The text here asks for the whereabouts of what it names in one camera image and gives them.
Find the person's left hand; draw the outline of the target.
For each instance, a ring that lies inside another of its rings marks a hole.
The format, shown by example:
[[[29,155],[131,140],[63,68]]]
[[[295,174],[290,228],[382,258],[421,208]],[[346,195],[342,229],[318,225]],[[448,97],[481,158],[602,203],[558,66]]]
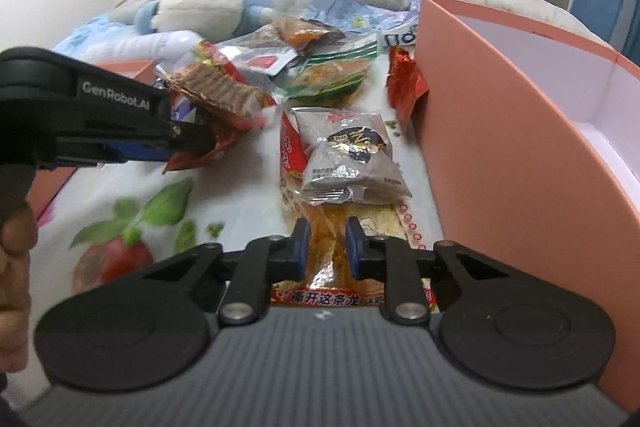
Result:
[[[29,253],[37,244],[38,228],[27,202],[1,227],[1,372],[16,373],[28,361]]]

